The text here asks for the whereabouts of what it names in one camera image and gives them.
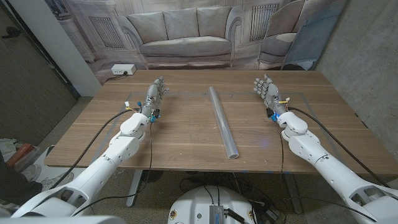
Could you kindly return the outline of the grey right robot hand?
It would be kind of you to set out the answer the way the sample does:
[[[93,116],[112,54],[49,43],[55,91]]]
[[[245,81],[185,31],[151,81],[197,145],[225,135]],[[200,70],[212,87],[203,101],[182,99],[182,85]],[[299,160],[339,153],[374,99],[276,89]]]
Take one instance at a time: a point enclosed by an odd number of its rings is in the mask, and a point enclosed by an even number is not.
[[[268,117],[273,114],[280,116],[287,112],[286,102],[282,99],[277,85],[267,75],[264,75],[263,79],[255,79],[253,90],[264,101]]]

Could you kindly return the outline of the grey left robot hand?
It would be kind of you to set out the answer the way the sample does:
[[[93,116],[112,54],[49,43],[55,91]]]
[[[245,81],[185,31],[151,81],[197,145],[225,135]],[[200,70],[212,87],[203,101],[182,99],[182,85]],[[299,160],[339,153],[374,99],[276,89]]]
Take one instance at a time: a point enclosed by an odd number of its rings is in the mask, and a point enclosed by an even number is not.
[[[165,87],[164,78],[157,78],[148,88],[146,99],[141,107],[141,114],[149,117],[162,104],[164,95],[169,91]]]

